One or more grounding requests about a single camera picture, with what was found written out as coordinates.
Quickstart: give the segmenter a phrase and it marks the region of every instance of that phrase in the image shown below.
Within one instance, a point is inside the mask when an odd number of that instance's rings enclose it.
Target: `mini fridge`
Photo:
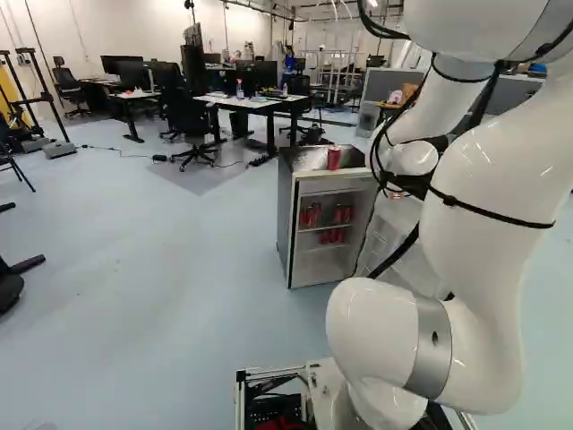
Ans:
[[[364,155],[337,146],[283,148],[278,158],[277,249],[289,288],[351,277],[372,215],[377,184]]]

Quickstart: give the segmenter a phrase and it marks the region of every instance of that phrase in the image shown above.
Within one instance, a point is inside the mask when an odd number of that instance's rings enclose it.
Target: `red object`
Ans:
[[[340,155],[342,150],[329,149],[329,155],[327,156],[326,169],[328,170],[338,170],[340,168]]]
[[[342,218],[346,224],[350,222],[350,220],[352,219],[352,207],[351,206],[346,206],[344,208],[344,216]]]
[[[322,214],[322,207],[320,203],[313,203],[312,209],[310,210],[311,217],[309,219],[309,226],[316,227],[316,223],[318,222],[319,218]]]
[[[267,421],[255,427],[255,430],[308,430],[309,427],[304,424],[289,423],[284,416],[272,421]]]
[[[329,231],[329,242],[335,244],[338,241],[338,231],[333,228]]]
[[[344,244],[345,240],[346,240],[346,230],[344,230],[343,228],[339,228],[338,229],[338,240],[337,240],[337,242],[340,244]]]
[[[342,208],[339,204],[337,204],[337,208],[334,210],[334,223],[341,224],[342,223]]]
[[[328,230],[324,230],[321,233],[321,238],[319,239],[321,245],[326,245],[330,242],[330,232]]]
[[[298,215],[298,226],[306,227],[308,225],[308,213],[306,209],[302,209]]]

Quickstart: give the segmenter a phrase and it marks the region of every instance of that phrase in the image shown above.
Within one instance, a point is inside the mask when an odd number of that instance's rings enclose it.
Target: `water bottle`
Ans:
[[[236,97],[240,99],[244,99],[244,92],[243,92],[243,80],[237,79],[236,80]]]

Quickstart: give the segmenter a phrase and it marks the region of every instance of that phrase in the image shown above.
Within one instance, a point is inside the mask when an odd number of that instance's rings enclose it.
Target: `cubicle partition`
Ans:
[[[401,90],[404,83],[419,84],[423,76],[424,72],[418,70],[369,68],[360,100],[356,134],[369,136],[376,128],[380,114],[377,102],[387,100],[389,94],[394,90]],[[502,75],[492,94],[486,114],[501,115],[519,106],[538,91],[543,82],[544,79],[530,78],[526,75]]]

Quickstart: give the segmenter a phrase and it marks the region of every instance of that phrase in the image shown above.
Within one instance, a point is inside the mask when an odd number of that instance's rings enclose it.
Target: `desk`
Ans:
[[[120,81],[103,78],[79,79],[78,82],[83,88],[90,111],[100,114],[108,114],[112,111],[108,103],[111,93],[127,90]]]
[[[304,110],[302,104],[309,96],[290,95],[286,99],[269,99],[266,101],[253,101],[250,99],[238,99],[237,97],[221,98],[210,95],[194,97],[193,99],[214,103],[219,108],[232,111],[246,111],[249,114],[262,115],[267,117],[267,156],[264,159],[256,160],[252,166],[259,166],[277,154],[275,146],[275,123],[274,112],[290,112],[290,146],[296,146],[296,120],[301,111]]]
[[[379,101],[376,103],[376,106],[380,108],[380,115],[376,121],[376,126],[382,124],[382,122],[389,119],[390,116],[394,116],[402,108],[402,105],[386,103],[385,101]]]
[[[137,130],[135,129],[131,107],[132,102],[135,100],[158,99],[160,95],[160,92],[143,92],[137,94],[112,94],[109,96],[110,99],[120,101],[125,106],[125,115],[127,116],[127,125],[129,126],[129,134],[124,134],[125,139],[129,139],[130,141],[137,143],[145,142],[137,135]]]

